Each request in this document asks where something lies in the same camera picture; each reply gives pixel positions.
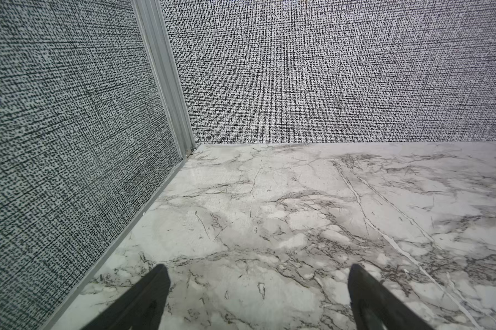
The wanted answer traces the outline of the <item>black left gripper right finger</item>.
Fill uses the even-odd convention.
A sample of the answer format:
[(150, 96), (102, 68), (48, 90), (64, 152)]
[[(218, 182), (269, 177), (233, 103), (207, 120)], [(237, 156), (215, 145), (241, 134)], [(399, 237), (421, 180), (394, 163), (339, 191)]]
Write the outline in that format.
[(350, 268), (348, 291), (358, 329), (431, 329), (359, 264)]

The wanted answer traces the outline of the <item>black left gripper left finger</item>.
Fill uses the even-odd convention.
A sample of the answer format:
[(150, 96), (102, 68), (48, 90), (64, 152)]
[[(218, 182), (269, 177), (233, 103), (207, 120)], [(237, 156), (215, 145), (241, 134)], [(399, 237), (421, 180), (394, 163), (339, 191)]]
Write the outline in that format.
[(84, 329), (158, 329), (170, 286), (168, 269), (156, 265)]

